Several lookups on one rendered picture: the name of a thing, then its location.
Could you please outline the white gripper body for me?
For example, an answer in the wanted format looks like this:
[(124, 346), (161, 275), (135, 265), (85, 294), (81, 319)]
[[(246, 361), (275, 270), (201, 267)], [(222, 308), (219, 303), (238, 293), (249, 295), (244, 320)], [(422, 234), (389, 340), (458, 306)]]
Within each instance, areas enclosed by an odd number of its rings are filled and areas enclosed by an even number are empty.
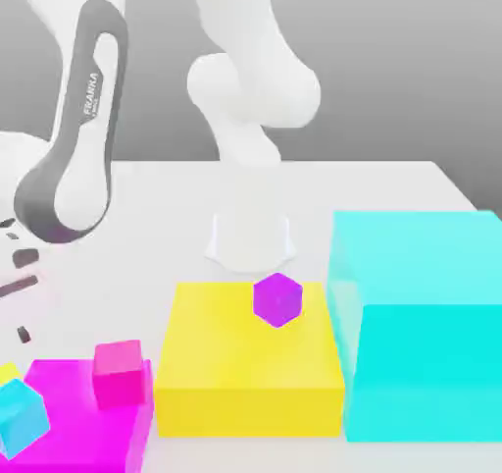
[(28, 273), (0, 286), (0, 321), (38, 317), (49, 305), (49, 288), (38, 274)]

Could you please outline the small yellow cube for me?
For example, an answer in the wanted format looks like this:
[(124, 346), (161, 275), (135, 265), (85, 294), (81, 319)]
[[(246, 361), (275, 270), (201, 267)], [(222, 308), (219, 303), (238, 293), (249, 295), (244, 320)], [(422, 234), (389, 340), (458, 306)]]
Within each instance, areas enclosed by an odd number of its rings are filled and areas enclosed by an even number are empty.
[(14, 363), (0, 364), (0, 388), (13, 380), (22, 380), (23, 378), (23, 374)]

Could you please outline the small cyan cube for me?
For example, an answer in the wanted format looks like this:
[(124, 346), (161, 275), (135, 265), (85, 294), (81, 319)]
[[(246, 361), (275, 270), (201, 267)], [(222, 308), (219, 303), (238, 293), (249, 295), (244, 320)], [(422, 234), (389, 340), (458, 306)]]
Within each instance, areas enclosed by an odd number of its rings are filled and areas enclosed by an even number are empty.
[(49, 430), (41, 394), (20, 379), (0, 387), (0, 454), (11, 460)]

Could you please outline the small pink cube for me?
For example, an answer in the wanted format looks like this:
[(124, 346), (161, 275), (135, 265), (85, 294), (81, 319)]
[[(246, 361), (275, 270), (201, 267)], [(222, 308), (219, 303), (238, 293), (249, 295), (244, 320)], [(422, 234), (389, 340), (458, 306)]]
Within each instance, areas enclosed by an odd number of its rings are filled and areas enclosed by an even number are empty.
[(92, 385), (97, 405), (108, 409), (145, 402), (145, 377), (140, 340), (95, 346)]

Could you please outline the small purple cube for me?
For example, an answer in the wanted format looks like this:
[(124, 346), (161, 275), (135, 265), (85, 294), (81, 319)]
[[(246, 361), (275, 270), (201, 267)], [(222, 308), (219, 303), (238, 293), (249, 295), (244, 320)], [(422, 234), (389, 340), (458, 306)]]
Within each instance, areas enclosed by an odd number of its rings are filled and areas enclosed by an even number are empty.
[(280, 328), (302, 312), (303, 286), (282, 273), (274, 273), (253, 285), (253, 312)]

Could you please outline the large magenta box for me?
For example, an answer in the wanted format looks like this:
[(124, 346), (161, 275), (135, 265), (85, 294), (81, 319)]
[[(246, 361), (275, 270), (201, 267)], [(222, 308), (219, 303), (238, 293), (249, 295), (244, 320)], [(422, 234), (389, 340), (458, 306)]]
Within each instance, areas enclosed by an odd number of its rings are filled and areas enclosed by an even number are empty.
[(90, 359), (36, 359), (25, 382), (44, 399), (50, 430), (0, 473), (141, 473), (154, 414), (151, 361), (143, 362), (141, 405), (100, 410)]

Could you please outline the large yellow box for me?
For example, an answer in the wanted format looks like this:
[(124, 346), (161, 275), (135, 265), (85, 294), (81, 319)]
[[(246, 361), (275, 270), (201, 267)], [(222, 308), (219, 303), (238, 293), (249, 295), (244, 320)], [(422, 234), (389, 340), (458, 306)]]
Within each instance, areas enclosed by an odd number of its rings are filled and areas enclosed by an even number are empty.
[(322, 284), (276, 329), (251, 283), (176, 286), (154, 383), (164, 438), (337, 437), (344, 380)]

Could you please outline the large cyan box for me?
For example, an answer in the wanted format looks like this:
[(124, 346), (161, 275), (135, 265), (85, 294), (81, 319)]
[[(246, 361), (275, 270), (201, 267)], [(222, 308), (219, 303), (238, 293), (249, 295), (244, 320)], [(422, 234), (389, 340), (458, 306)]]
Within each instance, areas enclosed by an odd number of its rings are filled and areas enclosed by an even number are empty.
[(326, 301), (353, 443), (502, 443), (502, 219), (337, 211)]

